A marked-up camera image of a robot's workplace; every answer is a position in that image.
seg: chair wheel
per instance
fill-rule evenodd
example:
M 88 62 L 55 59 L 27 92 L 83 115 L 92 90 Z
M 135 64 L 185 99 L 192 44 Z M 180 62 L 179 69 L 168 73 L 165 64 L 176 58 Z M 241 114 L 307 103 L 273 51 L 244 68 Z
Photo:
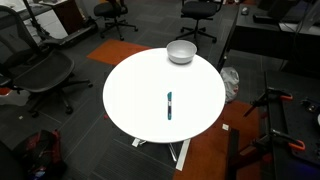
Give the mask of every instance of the chair wheel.
M 72 107 L 67 107 L 66 114 L 71 114 L 73 112 Z
M 33 118 L 36 118 L 36 117 L 39 116 L 39 112 L 38 112 L 38 111 L 33 111 L 33 112 L 31 112 L 31 116 L 32 116 Z

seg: chair armrest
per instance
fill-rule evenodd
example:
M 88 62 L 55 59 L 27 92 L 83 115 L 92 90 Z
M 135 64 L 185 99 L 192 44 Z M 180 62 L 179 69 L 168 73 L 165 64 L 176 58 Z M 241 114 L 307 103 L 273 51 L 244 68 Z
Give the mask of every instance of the chair armrest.
M 0 87 L 8 87 L 11 82 L 12 79 L 5 76 L 0 76 Z

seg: backpack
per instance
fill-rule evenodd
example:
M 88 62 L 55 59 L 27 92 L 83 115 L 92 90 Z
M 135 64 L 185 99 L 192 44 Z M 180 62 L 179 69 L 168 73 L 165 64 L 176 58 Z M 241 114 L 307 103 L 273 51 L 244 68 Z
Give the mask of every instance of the backpack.
M 13 149 L 29 180 L 61 178 L 66 170 L 60 153 L 60 133 L 41 130 Z

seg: floor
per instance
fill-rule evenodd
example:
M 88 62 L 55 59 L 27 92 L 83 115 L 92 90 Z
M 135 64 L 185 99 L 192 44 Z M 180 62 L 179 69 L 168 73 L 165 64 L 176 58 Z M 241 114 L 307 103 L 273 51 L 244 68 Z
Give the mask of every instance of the floor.
M 193 20 L 180 18 L 180 0 L 131 0 L 127 1 L 127 5 L 129 14 L 124 18 L 139 28 L 138 32 L 121 28 L 127 42 L 153 48 L 166 47 L 180 35 L 182 26 L 195 25 Z M 212 44 L 210 39 L 199 36 L 200 50 L 197 54 L 214 66 L 221 55 L 237 8 L 236 5 L 224 6 L 213 21 L 200 22 L 200 26 L 205 25 L 207 32 L 217 36 L 218 41 Z M 97 23 L 103 27 L 102 19 L 98 19 Z M 63 103 L 56 95 L 48 97 L 37 118 L 30 117 L 27 112 L 32 102 L 25 106 L 2 105 L 0 140 L 13 148 L 41 129 L 58 129 L 62 135 L 62 155 L 69 167 L 64 179 L 171 179 L 175 164 L 166 146 L 145 144 L 134 148 L 131 146 L 133 138 L 104 117 L 102 89 L 112 66 L 87 59 L 86 56 L 108 38 L 119 38 L 115 29 L 106 33 L 104 39 L 98 33 L 92 34 L 63 50 L 75 61 L 73 78 L 88 78 L 94 84 L 93 88 L 77 85 L 65 89 L 73 104 L 73 114 L 64 113 Z M 281 63 L 277 59 L 231 51 L 225 66 L 234 67 L 239 73 L 236 99 L 249 103 L 256 98 L 263 90 L 263 72 L 278 70 Z

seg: chair base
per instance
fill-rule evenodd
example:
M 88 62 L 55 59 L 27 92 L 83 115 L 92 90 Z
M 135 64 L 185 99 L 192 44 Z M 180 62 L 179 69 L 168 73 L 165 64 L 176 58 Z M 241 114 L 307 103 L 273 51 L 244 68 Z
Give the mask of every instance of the chair base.
M 205 27 L 199 28 L 198 25 L 199 25 L 199 20 L 197 20 L 197 24 L 196 24 L 196 27 L 194 29 L 189 28 L 189 27 L 182 27 L 181 30 L 180 30 L 181 33 L 183 33 L 184 30 L 188 30 L 190 32 L 182 34 L 182 35 L 176 37 L 176 40 L 178 40 L 180 38 L 183 38 L 183 37 L 186 37 L 186 36 L 189 36 L 189 35 L 193 35 L 193 38 L 196 41 L 196 46 L 197 46 L 198 49 L 199 49 L 198 42 L 197 42 L 197 35 L 198 34 L 206 36 L 206 37 L 209 37 L 209 38 L 212 38 L 212 43 L 216 43 L 217 42 L 217 38 L 216 37 L 205 33 L 206 32 L 206 28 Z
M 114 18 L 114 22 L 112 22 L 112 23 L 108 23 L 108 22 L 105 23 L 105 27 L 106 27 L 106 28 L 100 32 L 100 37 L 101 37 L 101 38 L 104 38 L 104 33 L 105 33 L 105 32 L 107 32 L 107 31 L 109 31 L 110 29 L 116 27 L 116 28 L 117 28 L 117 31 L 118 31 L 118 34 L 119 34 L 119 36 L 120 36 L 120 40 L 123 41 L 124 38 L 123 38 L 123 36 L 122 36 L 122 34 L 121 34 L 120 26 L 133 27 L 133 28 L 134 28 L 134 31 L 138 31 L 137 26 L 128 24 L 128 23 L 126 22 L 126 20 L 118 21 L 116 18 Z
M 67 81 L 65 83 L 62 83 L 61 86 L 58 86 L 57 88 L 52 89 L 51 91 L 45 92 L 45 93 L 41 93 L 39 94 L 39 96 L 37 97 L 36 102 L 33 104 L 33 106 L 30 108 L 29 112 L 31 113 L 32 117 L 38 117 L 39 116 L 39 112 L 38 112 L 38 107 L 41 105 L 41 103 L 43 102 L 44 98 L 47 97 L 48 95 L 50 95 L 53 92 L 56 92 L 58 94 L 58 96 L 63 100 L 63 103 L 66 107 L 66 114 L 71 114 L 73 112 L 73 108 L 71 107 L 64 91 L 62 90 L 62 88 L 64 87 L 68 87 L 71 85 L 75 85 L 75 84 L 82 84 L 82 83 L 86 83 L 88 84 L 88 87 L 91 88 L 93 86 L 93 84 L 90 82 L 90 80 L 86 79 L 86 80 L 80 80 L 80 81 Z

